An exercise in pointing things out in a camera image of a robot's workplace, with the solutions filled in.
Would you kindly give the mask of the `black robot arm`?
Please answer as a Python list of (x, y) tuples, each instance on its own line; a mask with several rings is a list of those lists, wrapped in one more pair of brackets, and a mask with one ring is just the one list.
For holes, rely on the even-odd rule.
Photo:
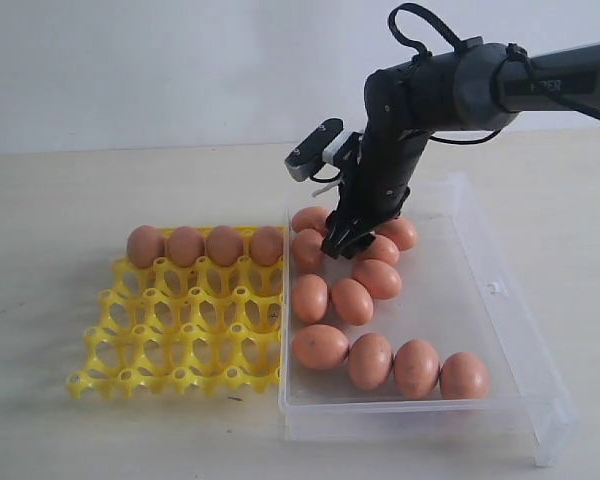
[(346, 132), (339, 119), (319, 128), (329, 134), (323, 158), (340, 171), (322, 243), (331, 258), (364, 251), (373, 231), (401, 213), (436, 133), (496, 133), (528, 111), (570, 110), (600, 121), (600, 43), (534, 58), (516, 44), (477, 44), (414, 59), (370, 75), (364, 103), (362, 133)]

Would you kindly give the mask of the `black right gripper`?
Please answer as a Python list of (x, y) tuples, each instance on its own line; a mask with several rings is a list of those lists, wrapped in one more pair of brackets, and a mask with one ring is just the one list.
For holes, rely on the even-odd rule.
[[(344, 175), (338, 205), (326, 221), (323, 253), (351, 260), (371, 247), (375, 235), (367, 232), (400, 213), (429, 139), (430, 133), (423, 130), (389, 135), (365, 129), (359, 161)], [(364, 233), (349, 244), (350, 235)]]

